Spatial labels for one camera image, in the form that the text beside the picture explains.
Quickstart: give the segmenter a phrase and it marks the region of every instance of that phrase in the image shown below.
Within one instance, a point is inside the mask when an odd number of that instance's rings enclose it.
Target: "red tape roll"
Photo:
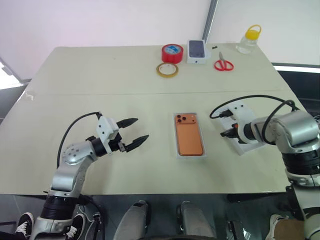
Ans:
[[[178,64],[182,61],[184,48],[178,44],[167,44],[162,47],[162,61],[165,63]]]

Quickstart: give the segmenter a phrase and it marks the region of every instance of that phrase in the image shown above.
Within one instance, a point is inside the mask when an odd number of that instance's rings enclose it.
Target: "orange phone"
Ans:
[[[174,124],[179,155],[202,156],[204,148],[197,115],[194,113],[176,114]]]

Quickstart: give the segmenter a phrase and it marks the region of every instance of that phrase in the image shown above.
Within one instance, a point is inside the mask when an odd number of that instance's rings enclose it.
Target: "scissor handle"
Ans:
[[[227,60],[218,60],[214,63],[214,68],[218,71],[231,71],[234,69],[234,65]]]

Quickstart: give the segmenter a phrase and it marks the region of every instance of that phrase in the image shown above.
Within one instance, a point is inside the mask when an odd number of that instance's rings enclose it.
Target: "bottle handle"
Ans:
[[[255,24],[255,25],[252,25],[251,27],[248,28],[248,31],[250,29],[253,29],[254,27],[258,27],[259,28],[259,34],[261,33],[261,30],[262,30],[262,27],[259,25],[259,24]]]

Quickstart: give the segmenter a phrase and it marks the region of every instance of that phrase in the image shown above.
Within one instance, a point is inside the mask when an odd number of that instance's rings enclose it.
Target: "white shoelace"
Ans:
[[[27,224],[28,222],[25,221],[24,223],[22,223],[21,225],[19,225],[17,228],[16,228],[16,233],[23,233],[24,235],[27,235]]]
[[[70,231],[66,233],[66,235],[68,236],[68,238],[73,238],[76,234],[78,229],[76,229],[74,226],[70,227]]]

